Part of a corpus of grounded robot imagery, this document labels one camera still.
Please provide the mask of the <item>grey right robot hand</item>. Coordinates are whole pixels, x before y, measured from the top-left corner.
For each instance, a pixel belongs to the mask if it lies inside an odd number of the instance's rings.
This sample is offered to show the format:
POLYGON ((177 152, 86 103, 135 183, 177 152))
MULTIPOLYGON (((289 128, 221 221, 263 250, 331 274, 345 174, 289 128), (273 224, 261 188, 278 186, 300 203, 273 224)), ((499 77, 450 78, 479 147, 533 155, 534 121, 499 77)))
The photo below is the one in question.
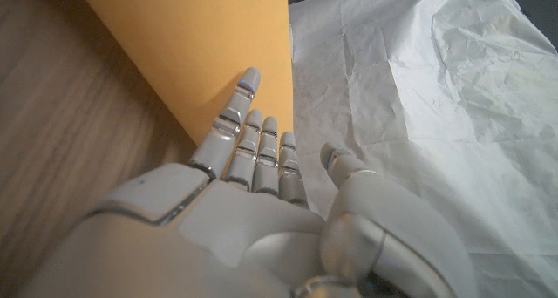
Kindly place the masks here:
POLYGON ((251 108, 248 68, 185 164, 140 175, 67 234, 22 297, 474 297, 466 248, 428 202, 327 143, 310 210, 295 137, 251 108))

